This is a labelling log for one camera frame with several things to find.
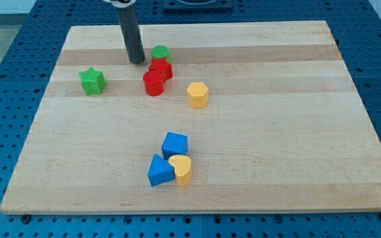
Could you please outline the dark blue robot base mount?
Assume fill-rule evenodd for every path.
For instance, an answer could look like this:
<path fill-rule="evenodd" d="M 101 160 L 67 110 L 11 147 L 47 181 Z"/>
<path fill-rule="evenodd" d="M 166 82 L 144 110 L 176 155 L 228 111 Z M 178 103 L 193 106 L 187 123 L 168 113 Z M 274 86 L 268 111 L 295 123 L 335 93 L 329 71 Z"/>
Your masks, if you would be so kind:
<path fill-rule="evenodd" d="M 233 0 L 163 0 L 164 13 L 216 11 L 233 9 Z"/>

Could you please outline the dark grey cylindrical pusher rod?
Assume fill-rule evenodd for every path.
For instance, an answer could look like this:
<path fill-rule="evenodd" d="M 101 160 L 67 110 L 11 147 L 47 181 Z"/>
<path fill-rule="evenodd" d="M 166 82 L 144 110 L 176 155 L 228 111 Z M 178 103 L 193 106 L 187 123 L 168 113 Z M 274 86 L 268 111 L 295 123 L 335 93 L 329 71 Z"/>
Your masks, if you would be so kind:
<path fill-rule="evenodd" d="M 143 63 L 145 54 L 136 16 L 135 2 L 119 2 L 117 13 L 130 63 Z"/>

